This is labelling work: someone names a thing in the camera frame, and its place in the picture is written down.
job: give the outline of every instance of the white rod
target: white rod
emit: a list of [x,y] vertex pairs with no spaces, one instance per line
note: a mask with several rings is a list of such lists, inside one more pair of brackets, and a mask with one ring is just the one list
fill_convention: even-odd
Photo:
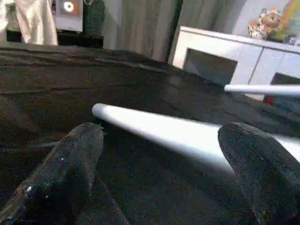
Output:
[[[218,143],[221,126],[105,104],[95,104],[92,112],[129,132],[233,174]],[[299,140],[275,138],[300,162]]]
[[263,94],[270,96],[300,97],[300,85],[242,85],[228,84],[224,88],[227,92],[247,94]]

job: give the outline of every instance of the gray curtain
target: gray curtain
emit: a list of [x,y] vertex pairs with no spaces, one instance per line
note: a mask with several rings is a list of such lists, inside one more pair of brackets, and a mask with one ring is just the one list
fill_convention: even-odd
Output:
[[180,26],[222,31],[235,0],[106,0],[104,48],[173,60]]
[[236,0],[185,0],[173,38],[168,62],[172,64],[180,26],[224,32],[223,28]]

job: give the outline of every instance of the white furniture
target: white furniture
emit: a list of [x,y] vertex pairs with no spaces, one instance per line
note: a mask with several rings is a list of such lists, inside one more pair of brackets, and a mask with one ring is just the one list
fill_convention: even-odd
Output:
[[[184,68],[188,49],[237,62],[230,84],[268,85],[276,73],[300,78],[300,47],[181,27],[173,65]],[[263,95],[248,95],[263,100]]]

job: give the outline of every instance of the teddy bear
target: teddy bear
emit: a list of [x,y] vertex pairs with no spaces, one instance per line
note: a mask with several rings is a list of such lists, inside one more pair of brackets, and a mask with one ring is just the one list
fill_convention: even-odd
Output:
[[270,33],[278,31],[280,20],[281,14],[275,8],[271,8],[269,11],[263,8],[259,18],[249,23],[249,36],[266,40]]

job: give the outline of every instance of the speaker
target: speaker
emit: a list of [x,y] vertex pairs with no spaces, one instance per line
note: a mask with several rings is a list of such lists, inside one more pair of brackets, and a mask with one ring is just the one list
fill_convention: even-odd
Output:
[[83,31],[83,0],[53,0],[52,12],[56,29]]

